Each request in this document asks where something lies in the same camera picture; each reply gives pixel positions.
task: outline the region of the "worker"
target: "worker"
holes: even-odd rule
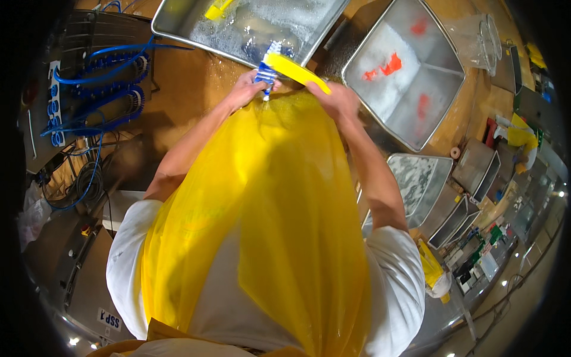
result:
[[[512,121],[496,115],[498,124],[494,131],[494,139],[505,138],[508,145],[521,147],[521,153],[514,157],[516,173],[522,174],[530,170],[537,157],[538,140],[533,131],[519,115],[513,113]]]

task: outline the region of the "label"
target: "label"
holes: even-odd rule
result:
[[[113,315],[108,311],[105,311],[102,308],[99,308],[99,310],[97,311],[97,321],[111,327],[114,330],[121,332],[121,324],[123,323],[121,321],[121,318]]]

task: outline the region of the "yellow scraper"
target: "yellow scraper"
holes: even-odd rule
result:
[[[307,82],[315,82],[326,94],[331,94],[331,89],[325,84],[325,81],[319,78],[315,73],[307,68],[301,67],[288,57],[277,54],[269,53],[264,55],[263,61],[271,69],[279,72],[287,77],[290,77],[296,82],[305,85]]]
[[[204,16],[209,20],[215,20],[220,16],[225,17],[224,10],[226,10],[226,8],[230,6],[232,1],[234,0],[227,0],[224,4],[222,4],[220,8],[216,7],[216,5],[211,5],[208,11],[206,11],[206,13],[204,14]]]

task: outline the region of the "scrub brush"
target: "scrub brush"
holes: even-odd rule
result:
[[[260,62],[260,65],[258,66],[258,73],[256,74],[256,77],[254,78],[254,83],[258,83],[258,82],[263,81],[263,82],[270,85],[270,87],[268,89],[264,90],[264,101],[265,102],[267,102],[270,99],[270,93],[272,92],[272,86],[274,85],[274,81],[275,81],[276,77],[278,76],[278,72],[271,69],[265,63],[265,61],[268,57],[268,54],[273,53],[273,54],[279,55],[281,53],[281,51],[282,51],[282,43],[278,42],[278,41],[272,41],[272,43],[268,47],[268,50],[266,51],[266,54],[264,54],[264,58],[262,59],[262,61]]]

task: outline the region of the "person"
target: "person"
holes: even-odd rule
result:
[[[150,229],[152,232],[163,202],[179,188],[208,141],[232,113],[265,89],[263,82],[253,83],[255,74],[254,70],[241,75],[231,92],[167,152],[143,200],[129,208],[114,238],[107,286],[124,325],[137,339],[144,340],[150,334],[140,268],[147,234]],[[307,90],[347,141],[373,217],[373,233],[362,243],[371,288],[370,329],[363,336],[363,350],[370,356],[398,356],[417,334],[424,316],[425,282],[419,251],[408,234],[395,177],[358,119],[357,95],[342,85],[327,85],[330,95],[311,82]],[[193,338],[161,340],[160,346],[147,342],[131,356],[149,351],[163,356],[183,355],[183,351],[184,355],[241,356],[243,348],[258,353],[291,347],[303,351],[293,333],[269,318],[240,287],[236,277],[239,249],[235,236],[228,233],[212,261],[188,330],[183,331]]]
[[[530,170],[537,157],[538,140],[535,132],[516,113],[513,113],[512,121],[496,115],[498,124],[494,131],[494,139],[505,138],[508,145],[520,147],[521,154],[515,155],[516,173],[522,174]]]

